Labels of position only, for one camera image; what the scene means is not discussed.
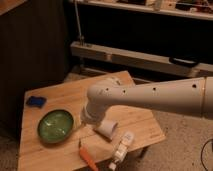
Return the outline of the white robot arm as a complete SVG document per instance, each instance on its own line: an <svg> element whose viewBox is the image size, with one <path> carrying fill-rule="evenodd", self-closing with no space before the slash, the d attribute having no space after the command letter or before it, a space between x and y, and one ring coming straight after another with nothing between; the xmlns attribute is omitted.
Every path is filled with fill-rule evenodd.
<svg viewBox="0 0 213 171"><path fill-rule="evenodd" d="M140 85L122 85L117 77L111 77L92 84L87 98L80 115L86 124L101 123L114 105L213 119L213 77Z"/></svg>

